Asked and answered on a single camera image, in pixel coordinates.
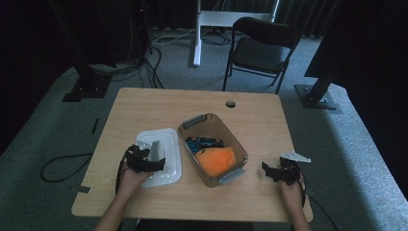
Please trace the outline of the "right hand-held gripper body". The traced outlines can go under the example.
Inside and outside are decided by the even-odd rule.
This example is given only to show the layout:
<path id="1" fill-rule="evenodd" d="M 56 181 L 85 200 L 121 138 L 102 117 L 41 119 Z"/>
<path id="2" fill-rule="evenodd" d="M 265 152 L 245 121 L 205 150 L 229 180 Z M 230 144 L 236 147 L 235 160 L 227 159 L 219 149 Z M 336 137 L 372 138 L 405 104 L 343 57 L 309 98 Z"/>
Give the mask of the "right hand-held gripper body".
<path id="1" fill-rule="evenodd" d="M 312 160 L 310 158 L 304 157 L 294 151 L 283 153 L 279 159 L 281 173 L 278 180 L 284 181 L 290 186 L 293 182 L 300 179 L 301 169 L 299 163 L 310 164 L 311 162 Z"/>

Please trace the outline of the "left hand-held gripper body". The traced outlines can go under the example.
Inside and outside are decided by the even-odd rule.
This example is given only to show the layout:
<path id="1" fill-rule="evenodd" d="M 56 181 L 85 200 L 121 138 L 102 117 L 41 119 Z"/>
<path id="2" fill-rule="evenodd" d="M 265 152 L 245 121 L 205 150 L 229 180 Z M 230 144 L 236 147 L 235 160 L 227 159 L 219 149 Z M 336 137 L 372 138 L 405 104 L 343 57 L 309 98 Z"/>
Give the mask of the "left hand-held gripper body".
<path id="1" fill-rule="evenodd" d="M 148 172 L 149 154 L 149 149 L 140 149 L 136 144 L 132 144 L 125 151 L 127 166 L 135 172 Z"/>

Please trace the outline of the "white lid with grey handle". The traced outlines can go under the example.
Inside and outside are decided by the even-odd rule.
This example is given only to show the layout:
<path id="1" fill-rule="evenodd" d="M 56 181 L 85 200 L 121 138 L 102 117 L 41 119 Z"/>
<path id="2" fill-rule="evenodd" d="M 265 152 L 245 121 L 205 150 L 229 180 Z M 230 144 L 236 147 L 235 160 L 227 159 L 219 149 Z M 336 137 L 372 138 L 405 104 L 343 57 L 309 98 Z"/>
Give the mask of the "white lid with grey handle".
<path id="1" fill-rule="evenodd" d="M 177 132 L 172 128 L 149 130 L 140 132 L 136 137 L 136 144 L 141 144 L 142 148 L 151 148 L 155 141 L 156 155 L 149 156 L 148 160 L 165 158 L 166 163 L 163 170 L 156 171 L 142 183 L 144 188 L 174 184 L 181 179 L 183 173 Z"/>

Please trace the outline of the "blue toy car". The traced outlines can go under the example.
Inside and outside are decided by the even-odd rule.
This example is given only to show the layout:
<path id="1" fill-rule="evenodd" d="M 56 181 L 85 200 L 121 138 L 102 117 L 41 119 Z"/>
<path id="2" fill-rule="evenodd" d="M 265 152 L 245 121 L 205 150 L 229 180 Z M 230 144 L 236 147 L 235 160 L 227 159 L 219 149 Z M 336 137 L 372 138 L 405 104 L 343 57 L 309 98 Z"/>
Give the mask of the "blue toy car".
<path id="1" fill-rule="evenodd" d="M 218 138 L 188 137 L 186 142 L 192 153 L 197 153 L 205 148 L 224 146 L 223 140 Z"/>

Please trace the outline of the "orange plush toy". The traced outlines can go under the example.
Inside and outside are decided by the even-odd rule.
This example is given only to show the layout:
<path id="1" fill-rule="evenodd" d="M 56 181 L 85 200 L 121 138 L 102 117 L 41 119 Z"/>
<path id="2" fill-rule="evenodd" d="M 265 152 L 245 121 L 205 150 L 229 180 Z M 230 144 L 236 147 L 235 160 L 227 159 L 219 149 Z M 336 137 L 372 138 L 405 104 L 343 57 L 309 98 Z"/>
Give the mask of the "orange plush toy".
<path id="1" fill-rule="evenodd" d="M 207 175 L 217 177 L 236 164 L 236 156 L 231 147 L 204 148 L 194 157 Z"/>

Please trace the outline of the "clear brown storage container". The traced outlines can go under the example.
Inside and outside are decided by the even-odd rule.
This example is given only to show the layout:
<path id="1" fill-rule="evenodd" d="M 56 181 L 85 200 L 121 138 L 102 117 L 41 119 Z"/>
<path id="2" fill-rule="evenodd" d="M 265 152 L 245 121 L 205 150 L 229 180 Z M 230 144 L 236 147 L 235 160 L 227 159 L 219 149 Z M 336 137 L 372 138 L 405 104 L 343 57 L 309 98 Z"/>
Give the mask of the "clear brown storage container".
<path id="1" fill-rule="evenodd" d="M 217 115 L 205 114 L 190 118 L 179 126 L 178 133 L 181 141 L 187 148 L 194 167 L 199 172 L 202 181 L 207 187 L 213 188 L 218 185 L 225 185 L 244 174 L 243 166 L 247 162 L 248 155 L 239 141 Z M 207 137 L 223 140 L 223 147 L 231 147 L 233 149 L 236 156 L 236 164 L 217 177 L 207 175 L 194 157 L 195 153 L 192 153 L 188 148 L 186 142 L 188 137 Z"/>

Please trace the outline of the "person's left hand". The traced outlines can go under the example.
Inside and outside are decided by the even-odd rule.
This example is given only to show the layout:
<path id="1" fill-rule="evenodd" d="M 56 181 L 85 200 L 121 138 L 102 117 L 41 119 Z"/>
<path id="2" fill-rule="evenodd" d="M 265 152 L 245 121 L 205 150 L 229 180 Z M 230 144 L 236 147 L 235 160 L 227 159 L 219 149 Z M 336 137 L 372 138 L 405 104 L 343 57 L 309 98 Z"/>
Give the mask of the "person's left hand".
<path id="1" fill-rule="evenodd" d="M 116 194 L 121 197 L 131 197 L 151 175 L 151 172 L 135 172 L 128 167 L 125 168 L 121 171 L 120 184 Z"/>

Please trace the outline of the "person's right hand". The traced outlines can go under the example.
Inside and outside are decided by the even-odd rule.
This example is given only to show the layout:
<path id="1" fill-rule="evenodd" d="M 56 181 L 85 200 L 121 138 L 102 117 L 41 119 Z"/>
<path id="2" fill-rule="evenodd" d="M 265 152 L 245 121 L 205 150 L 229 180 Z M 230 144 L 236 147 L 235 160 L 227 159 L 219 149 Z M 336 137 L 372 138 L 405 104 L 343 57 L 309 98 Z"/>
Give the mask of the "person's right hand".
<path id="1" fill-rule="evenodd" d="M 303 209 L 302 187 L 298 183 L 292 183 L 288 186 L 283 181 L 280 181 L 279 185 L 285 207 L 290 212 L 301 211 Z"/>

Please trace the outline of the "black metal stand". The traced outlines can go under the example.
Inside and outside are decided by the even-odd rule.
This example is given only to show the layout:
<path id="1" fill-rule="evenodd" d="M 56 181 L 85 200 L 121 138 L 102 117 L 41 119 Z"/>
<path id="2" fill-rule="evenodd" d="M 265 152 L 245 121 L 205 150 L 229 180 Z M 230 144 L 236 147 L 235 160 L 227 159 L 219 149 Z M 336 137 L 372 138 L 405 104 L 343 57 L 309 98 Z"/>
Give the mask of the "black metal stand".
<path id="1" fill-rule="evenodd" d="M 313 85 L 299 84 L 294 87 L 304 108 L 323 109 L 338 113 L 340 106 L 334 102 L 328 88 L 338 72 L 337 61 L 340 52 L 337 50 L 336 44 L 332 43 L 336 35 L 332 25 L 336 23 L 336 16 L 343 0 L 330 1 L 336 1 L 336 5 L 330 9 L 331 18 L 327 24 L 326 34 L 305 72 L 306 77 L 316 77 L 317 80 Z"/>
<path id="2" fill-rule="evenodd" d="M 65 13 L 63 0 L 47 1 L 57 18 L 62 44 L 78 73 L 78 80 L 71 92 L 64 96 L 63 102 L 80 102 L 83 98 L 104 98 L 112 75 L 95 73 L 89 66 L 85 52 Z"/>

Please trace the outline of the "black folding chair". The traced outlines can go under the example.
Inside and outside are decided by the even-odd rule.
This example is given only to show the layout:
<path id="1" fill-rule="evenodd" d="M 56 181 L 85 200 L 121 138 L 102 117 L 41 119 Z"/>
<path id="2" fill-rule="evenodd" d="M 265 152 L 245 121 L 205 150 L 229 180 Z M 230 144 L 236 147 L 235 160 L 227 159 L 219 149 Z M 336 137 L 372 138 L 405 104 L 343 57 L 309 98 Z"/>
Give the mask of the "black folding chair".
<path id="1" fill-rule="evenodd" d="M 291 25 L 242 17 L 232 27 L 231 47 L 224 74 L 222 90 L 234 70 L 257 74 L 278 82 L 278 93 L 285 77 L 290 58 L 299 44 L 301 35 Z"/>

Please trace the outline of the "black equipment tower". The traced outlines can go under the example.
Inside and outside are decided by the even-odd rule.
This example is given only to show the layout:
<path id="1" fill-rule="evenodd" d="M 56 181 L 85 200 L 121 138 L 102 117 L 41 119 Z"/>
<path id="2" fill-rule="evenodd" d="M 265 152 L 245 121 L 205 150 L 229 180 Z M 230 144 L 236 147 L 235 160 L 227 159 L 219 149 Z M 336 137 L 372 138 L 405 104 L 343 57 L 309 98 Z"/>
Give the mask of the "black equipment tower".
<path id="1" fill-rule="evenodd" d="M 110 0 L 107 31 L 116 62 L 142 64 L 152 52 L 146 0 Z"/>

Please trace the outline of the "white desk frame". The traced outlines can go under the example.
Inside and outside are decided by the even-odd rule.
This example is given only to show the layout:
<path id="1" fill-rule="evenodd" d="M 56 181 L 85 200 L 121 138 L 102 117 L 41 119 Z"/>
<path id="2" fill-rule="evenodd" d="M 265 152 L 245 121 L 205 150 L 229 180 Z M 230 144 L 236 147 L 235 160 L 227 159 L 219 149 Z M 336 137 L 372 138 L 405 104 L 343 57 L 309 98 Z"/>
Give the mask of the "white desk frame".
<path id="1" fill-rule="evenodd" d="M 268 13 L 249 13 L 249 12 L 228 12 L 215 10 L 203 11 L 201 9 L 201 0 L 196 0 L 196 23 L 195 23 L 195 47 L 192 64 L 195 67 L 201 65 L 201 27 L 232 27 L 240 18 L 249 16 L 262 20 L 273 22 L 276 18 L 280 0 L 273 0 L 271 10 Z"/>

